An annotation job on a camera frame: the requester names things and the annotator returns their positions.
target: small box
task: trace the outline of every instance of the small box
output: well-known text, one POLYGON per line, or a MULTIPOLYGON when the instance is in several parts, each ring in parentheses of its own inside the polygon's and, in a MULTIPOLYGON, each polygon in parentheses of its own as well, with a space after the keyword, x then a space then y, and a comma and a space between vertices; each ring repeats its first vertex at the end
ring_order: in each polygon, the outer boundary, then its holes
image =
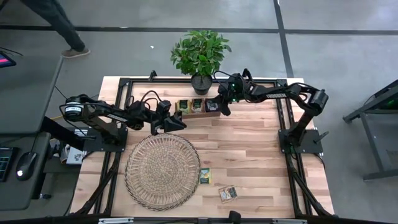
POLYGON ((211 172, 210 168, 200 169, 200 184, 211 184, 211 172))
POLYGON ((191 102, 191 113, 204 113, 205 112, 205 101, 204 99, 192 99, 191 102))
POLYGON ((178 100, 177 110, 181 111, 183 115, 191 113, 191 102, 189 100, 178 100))
POLYGON ((220 111, 220 109, 218 108, 218 104, 213 101, 212 99, 206 99, 205 100, 205 111, 206 112, 216 112, 216 111, 220 111))
POLYGON ((231 202, 238 197, 234 186, 223 187, 218 192, 220 193, 221 203, 231 202))

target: black plant pot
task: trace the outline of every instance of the black plant pot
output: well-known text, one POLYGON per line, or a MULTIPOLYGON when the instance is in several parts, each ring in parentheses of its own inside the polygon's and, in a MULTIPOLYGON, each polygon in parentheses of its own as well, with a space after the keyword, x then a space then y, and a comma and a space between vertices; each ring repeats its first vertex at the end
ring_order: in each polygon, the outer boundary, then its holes
POLYGON ((197 95, 206 95, 209 92, 213 79, 210 75, 192 75, 191 84, 197 95))

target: label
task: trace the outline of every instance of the label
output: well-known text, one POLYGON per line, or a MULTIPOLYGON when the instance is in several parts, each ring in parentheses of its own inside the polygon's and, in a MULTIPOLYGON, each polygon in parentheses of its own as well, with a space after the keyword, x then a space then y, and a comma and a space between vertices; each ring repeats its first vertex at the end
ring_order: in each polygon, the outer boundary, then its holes
POLYGON ((201 99, 194 99, 192 103, 194 108, 201 108, 201 99))
POLYGON ((180 100, 180 109, 188 108, 188 100, 180 100))
POLYGON ((108 114, 107 117, 115 119, 117 121, 121 121, 121 122, 126 122, 127 121, 127 119, 121 118, 121 117, 113 115, 113 114, 108 114))
POLYGON ((79 112, 81 112, 81 108, 80 107, 76 107, 76 106, 69 106, 69 107, 65 108, 65 112, 68 112, 68 111, 79 111, 79 112))
POLYGON ((267 98, 286 98, 285 93, 267 94, 267 98))

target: computer mouse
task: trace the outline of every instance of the computer mouse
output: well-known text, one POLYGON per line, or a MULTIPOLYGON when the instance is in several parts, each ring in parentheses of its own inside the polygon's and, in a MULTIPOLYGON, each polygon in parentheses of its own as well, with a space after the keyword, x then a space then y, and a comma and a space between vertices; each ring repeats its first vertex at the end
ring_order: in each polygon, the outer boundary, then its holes
POLYGON ((23 155, 21 155, 16 167, 16 175, 18 180, 29 180, 29 178, 32 177, 36 157, 37 153, 35 152, 25 152, 23 155))

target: desk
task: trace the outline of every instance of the desk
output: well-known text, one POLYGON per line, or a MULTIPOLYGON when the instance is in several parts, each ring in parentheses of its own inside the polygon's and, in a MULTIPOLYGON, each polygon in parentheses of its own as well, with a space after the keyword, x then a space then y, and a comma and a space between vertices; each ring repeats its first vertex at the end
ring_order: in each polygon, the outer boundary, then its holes
MULTIPOLYGON (((0 137, 0 142, 7 141, 10 138, 0 137)), ((24 137, 19 140, 6 143, 2 146, 18 147, 16 159, 8 173, 7 181, 0 183, 0 210, 24 210, 34 196, 39 180, 39 175, 43 171, 44 159, 47 158, 47 146, 49 145, 50 134, 40 133, 31 137, 24 137), (16 177, 16 166, 19 158, 25 152, 37 153, 33 175, 29 180, 19 181, 16 177)))
POLYGON ((41 56, 12 59, 16 66, 0 68, 0 134, 34 134, 42 126, 62 60, 41 56))
MULTIPOLYGON (((115 103, 120 77, 104 77, 99 99, 115 103)), ((299 78, 289 83, 303 82, 299 78)), ((207 97, 217 95, 218 85, 213 84, 207 97)), ((137 98, 148 90, 155 90, 161 98, 172 103, 180 99, 197 98, 189 83, 135 83, 132 94, 137 98)), ((150 101, 151 108, 155 102, 150 101)), ((122 154, 111 215, 114 217, 228 217, 235 210, 244 218, 294 217, 285 156, 280 153, 277 132, 280 129, 275 100, 260 104, 246 102, 229 106, 232 114, 219 118, 185 119, 188 128, 176 131, 187 138, 197 149, 202 167, 210 167, 213 183, 199 185, 194 196, 181 207, 164 212, 154 212, 138 205, 124 185, 124 168, 134 146, 150 134, 146 124, 141 131, 129 131, 126 151, 122 154), (222 204, 218 189, 235 185, 238 199, 222 204)), ((295 118, 302 110, 292 102, 295 118)), ((83 161, 71 212, 77 211, 98 186, 104 153, 94 152, 83 161)), ((307 184, 314 196, 333 213, 325 171, 317 157, 303 154, 307 184)), ((297 191, 300 208, 304 210, 301 190, 297 191)), ((108 190, 105 189, 104 209, 108 190)))

